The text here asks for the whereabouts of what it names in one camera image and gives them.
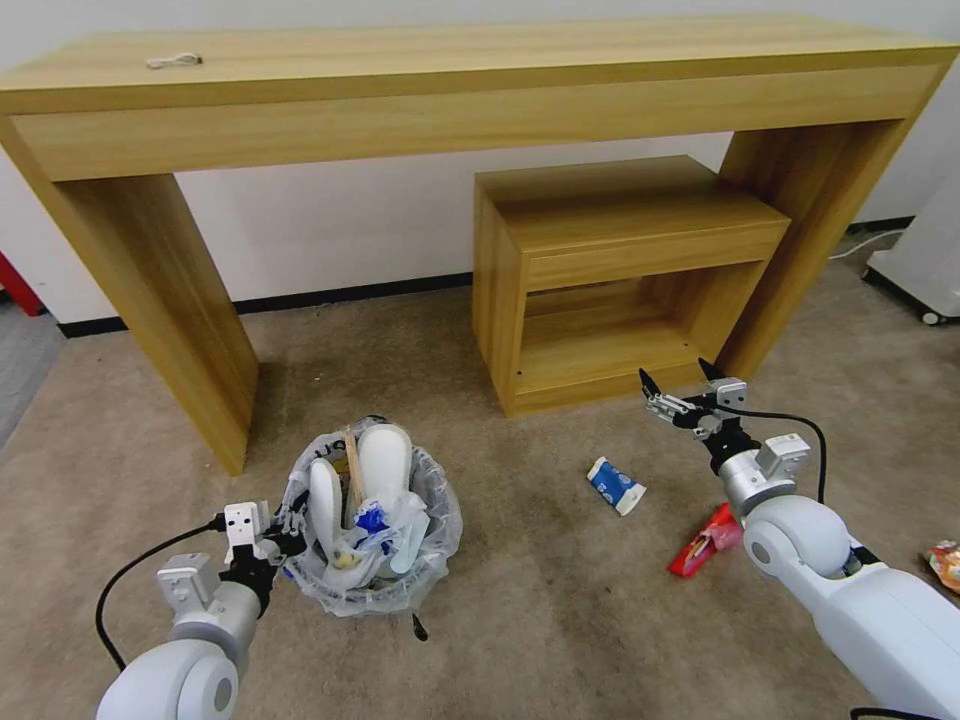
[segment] blue and white carton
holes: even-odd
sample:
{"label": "blue and white carton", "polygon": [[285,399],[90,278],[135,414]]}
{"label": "blue and white carton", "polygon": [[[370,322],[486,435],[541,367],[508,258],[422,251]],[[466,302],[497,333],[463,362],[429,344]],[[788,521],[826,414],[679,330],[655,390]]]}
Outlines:
{"label": "blue and white carton", "polygon": [[587,473],[587,480],[621,515],[636,507],[647,488],[617,470],[606,457],[600,456]]}

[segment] red snack package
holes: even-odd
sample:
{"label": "red snack package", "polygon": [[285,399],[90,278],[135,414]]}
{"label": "red snack package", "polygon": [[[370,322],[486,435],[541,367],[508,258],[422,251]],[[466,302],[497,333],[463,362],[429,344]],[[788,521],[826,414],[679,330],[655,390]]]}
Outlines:
{"label": "red snack package", "polygon": [[715,552],[736,545],[741,537],[743,530],[740,523],[730,512],[730,504],[724,503],[667,569],[680,577],[692,577]]}

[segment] wooden stick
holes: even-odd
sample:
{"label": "wooden stick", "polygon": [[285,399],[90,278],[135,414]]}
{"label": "wooden stick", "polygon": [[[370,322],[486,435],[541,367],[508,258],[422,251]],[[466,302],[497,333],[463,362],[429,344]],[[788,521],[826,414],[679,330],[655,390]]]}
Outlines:
{"label": "wooden stick", "polygon": [[357,454],[357,438],[353,434],[353,428],[347,427],[346,432],[347,446],[347,466],[350,469],[350,492],[353,494],[353,500],[357,507],[363,503],[363,471],[360,469],[360,456]]}

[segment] trash bin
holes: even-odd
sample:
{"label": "trash bin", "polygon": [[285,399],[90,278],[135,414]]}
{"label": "trash bin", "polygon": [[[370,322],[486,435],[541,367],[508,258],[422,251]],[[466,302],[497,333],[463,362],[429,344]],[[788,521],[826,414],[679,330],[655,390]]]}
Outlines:
{"label": "trash bin", "polygon": [[[367,428],[385,422],[386,419],[371,415],[354,423],[352,428],[359,439]],[[415,612],[437,581],[449,572],[447,559],[457,551],[463,533],[460,504],[443,468],[430,457],[430,453],[414,445],[410,490],[426,503],[430,525],[410,570],[395,579],[374,578],[369,587],[342,591],[321,581],[327,559],[311,523],[303,521],[306,506],[297,513],[291,510],[294,501],[309,489],[310,463],[318,457],[326,458],[334,465],[343,461],[346,458],[344,432],[320,435],[300,454],[290,472],[278,516],[285,523],[303,528],[307,549],[287,559],[284,565],[286,574],[304,595],[337,617]]]}

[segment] white appliance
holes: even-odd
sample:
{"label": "white appliance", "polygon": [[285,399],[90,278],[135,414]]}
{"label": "white appliance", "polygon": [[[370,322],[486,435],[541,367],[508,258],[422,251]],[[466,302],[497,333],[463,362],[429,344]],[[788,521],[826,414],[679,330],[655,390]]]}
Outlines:
{"label": "white appliance", "polygon": [[919,306],[920,319],[939,325],[960,317],[960,173],[940,187],[891,250],[867,261],[866,282],[890,284]]}

